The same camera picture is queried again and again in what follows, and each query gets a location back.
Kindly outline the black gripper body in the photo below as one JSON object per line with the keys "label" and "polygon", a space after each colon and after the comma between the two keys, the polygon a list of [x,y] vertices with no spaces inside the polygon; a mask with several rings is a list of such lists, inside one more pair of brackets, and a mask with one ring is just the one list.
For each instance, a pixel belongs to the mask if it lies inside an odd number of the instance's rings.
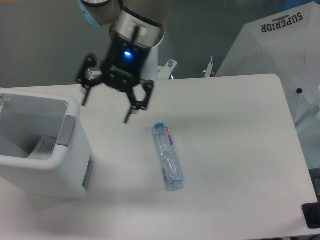
{"label": "black gripper body", "polygon": [[137,85],[142,85],[150,94],[153,91],[153,81],[141,79],[150,51],[150,47],[116,33],[101,64],[101,82],[124,93],[131,91]]}

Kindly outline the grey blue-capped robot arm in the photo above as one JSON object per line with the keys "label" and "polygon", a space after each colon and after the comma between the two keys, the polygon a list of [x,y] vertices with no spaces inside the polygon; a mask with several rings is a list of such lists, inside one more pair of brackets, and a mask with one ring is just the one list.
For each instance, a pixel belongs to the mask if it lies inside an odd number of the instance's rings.
{"label": "grey blue-capped robot arm", "polygon": [[78,5],[93,27],[115,24],[113,38],[104,60],[88,54],[75,78],[85,90],[86,105],[91,88],[106,86],[126,93],[130,108],[124,122],[134,111],[147,110],[154,81],[141,77],[151,49],[164,29],[171,0],[80,0]]}

